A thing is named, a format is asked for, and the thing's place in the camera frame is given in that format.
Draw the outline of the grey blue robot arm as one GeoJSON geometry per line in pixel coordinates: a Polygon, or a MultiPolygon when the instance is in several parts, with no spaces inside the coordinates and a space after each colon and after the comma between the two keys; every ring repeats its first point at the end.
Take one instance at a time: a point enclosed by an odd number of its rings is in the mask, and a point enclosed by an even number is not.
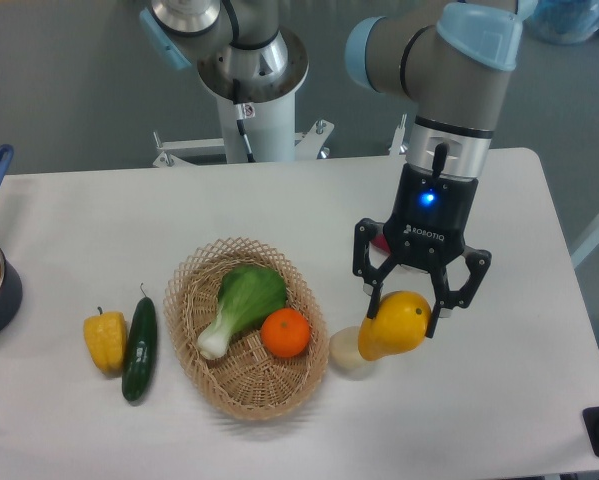
{"type": "MultiPolygon", "coordinates": [[[[400,265],[430,276],[434,318],[472,302],[491,255],[469,247],[464,231],[534,9],[532,1],[427,1],[350,33],[350,78],[418,107],[390,217],[355,228],[353,272],[370,296],[369,318],[400,265]]],[[[295,93],[308,58],[276,2],[152,1],[140,21],[173,67],[196,66],[217,101],[229,162],[297,158],[295,93]]]]}

